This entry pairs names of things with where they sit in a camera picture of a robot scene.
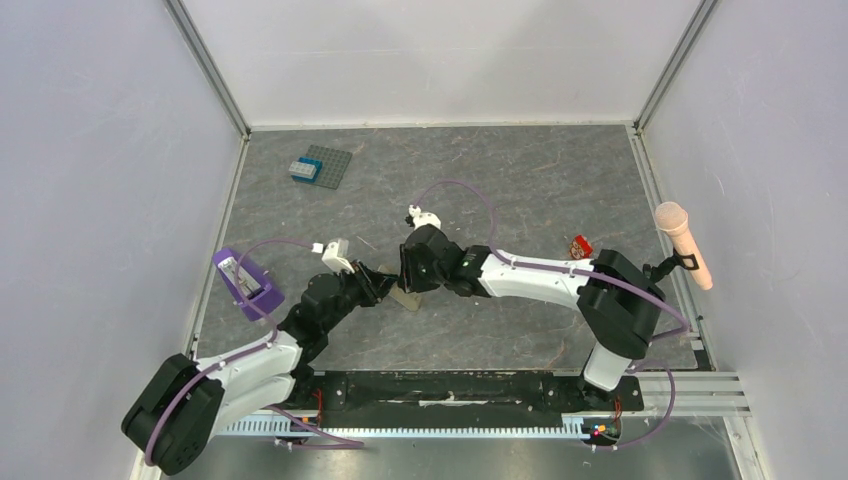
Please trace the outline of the pink microphone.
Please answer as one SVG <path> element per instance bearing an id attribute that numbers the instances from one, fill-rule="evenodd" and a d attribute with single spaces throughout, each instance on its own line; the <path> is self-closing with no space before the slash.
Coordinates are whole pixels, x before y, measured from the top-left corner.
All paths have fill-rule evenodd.
<path id="1" fill-rule="evenodd" d="M 681 260 L 682 267 L 695 284 L 704 291 L 711 290 L 712 275 L 690 230 L 687 211 L 676 202 L 667 201 L 656 207 L 654 219 L 657 228 L 671 241 L 675 256 Z"/>

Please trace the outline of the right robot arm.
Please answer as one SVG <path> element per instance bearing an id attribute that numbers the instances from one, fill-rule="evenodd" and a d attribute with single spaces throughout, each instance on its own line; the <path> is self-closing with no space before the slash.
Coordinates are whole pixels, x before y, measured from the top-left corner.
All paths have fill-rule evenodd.
<path id="1" fill-rule="evenodd" d="M 510 255 L 485 245 L 462 248 L 433 225 L 416 228 L 399 247 L 400 287 L 445 288 L 461 297 L 525 298 L 579 312 L 596 344 L 577 382 L 580 400 L 602 408 L 628 367 L 652 341 L 664 293 L 622 254 L 550 260 Z"/>

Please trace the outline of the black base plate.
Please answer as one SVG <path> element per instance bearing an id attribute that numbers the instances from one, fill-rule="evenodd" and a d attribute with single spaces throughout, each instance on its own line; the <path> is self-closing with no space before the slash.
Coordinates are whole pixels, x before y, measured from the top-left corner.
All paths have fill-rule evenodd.
<path id="1" fill-rule="evenodd" d="M 640 412 L 641 386 L 611 392 L 552 371 L 325 371 L 295 386 L 290 411 L 320 413 L 331 428 L 556 427 L 562 415 Z"/>

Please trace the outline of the blue lego brick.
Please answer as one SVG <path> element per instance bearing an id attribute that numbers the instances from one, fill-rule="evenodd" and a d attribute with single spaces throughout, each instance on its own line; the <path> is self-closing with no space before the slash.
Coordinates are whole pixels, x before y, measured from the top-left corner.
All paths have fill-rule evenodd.
<path id="1" fill-rule="evenodd" d="M 293 178 L 306 183 L 315 183 L 323 168 L 323 162 L 313 158 L 300 157 L 294 167 Z"/>

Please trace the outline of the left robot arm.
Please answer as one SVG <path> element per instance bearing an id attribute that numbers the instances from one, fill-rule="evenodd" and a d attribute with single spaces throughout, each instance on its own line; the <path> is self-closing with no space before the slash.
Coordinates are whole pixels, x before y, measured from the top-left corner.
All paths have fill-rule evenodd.
<path id="1" fill-rule="evenodd" d="M 304 407 L 314 393 L 309 364 L 327 347 L 330 331 L 355 309 L 380 304 L 397 281 L 358 261 L 349 271 L 312 277 L 268 335 L 198 361 L 167 358 L 125 414 L 121 432 L 148 465 L 173 475 L 241 418 L 282 402 Z"/>

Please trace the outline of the grey lego baseplate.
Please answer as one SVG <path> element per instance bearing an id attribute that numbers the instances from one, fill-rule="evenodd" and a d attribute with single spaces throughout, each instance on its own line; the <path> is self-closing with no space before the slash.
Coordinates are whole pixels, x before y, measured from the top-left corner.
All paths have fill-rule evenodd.
<path id="1" fill-rule="evenodd" d="M 310 183 L 331 190 L 336 190 L 352 160 L 353 154 L 348 151 L 310 145 L 307 152 L 298 161 L 314 165 L 316 173 Z"/>

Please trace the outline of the beige remote control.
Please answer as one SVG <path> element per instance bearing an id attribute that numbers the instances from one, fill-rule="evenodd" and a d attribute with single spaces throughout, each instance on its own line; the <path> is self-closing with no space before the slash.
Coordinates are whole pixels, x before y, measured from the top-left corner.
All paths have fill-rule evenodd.
<path id="1" fill-rule="evenodd" d="M 408 293 L 398 285 L 391 287 L 389 297 L 408 311 L 417 312 L 421 308 L 422 296 L 418 293 Z"/>

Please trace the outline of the black microphone stand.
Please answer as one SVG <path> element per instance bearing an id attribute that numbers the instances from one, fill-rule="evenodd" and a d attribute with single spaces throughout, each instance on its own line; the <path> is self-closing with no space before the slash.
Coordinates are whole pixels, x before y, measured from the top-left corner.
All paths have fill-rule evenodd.
<path id="1" fill-rule="evenodd" d="M 680 267 L 686 271 L 696 271 L 700 268 L 700 264 L 695 254 L 682 255 L 676 249 L 672 254 L 665 258 L 656 266 L 644 264 L 642 267 L 643 275 L 653 283 L 658 283 L 665 277 L 669 276 L 675 268 Z"/>

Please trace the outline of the grey lego brick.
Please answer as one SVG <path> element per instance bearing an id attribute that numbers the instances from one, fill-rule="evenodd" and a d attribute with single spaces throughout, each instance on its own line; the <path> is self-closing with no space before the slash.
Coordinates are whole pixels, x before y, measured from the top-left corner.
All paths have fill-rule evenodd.
<path id="1" fill-rule="evenodd" d="M 288 172 L 293 178 L 313 181 L 320 171 L 320 165 L 309 161 L 294 161 L 290 164 Z"/>

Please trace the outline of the red toy figure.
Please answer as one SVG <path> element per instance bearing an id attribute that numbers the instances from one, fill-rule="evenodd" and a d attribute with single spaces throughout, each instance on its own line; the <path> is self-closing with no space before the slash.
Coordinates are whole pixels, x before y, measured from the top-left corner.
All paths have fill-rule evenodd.
<path id="1" fill-rule="evenodd" d="M 569 244 L 568 253 L 573 260 L 582 260 L 592 255 L 593 248 L 583 235 L 576 235 Z"/>

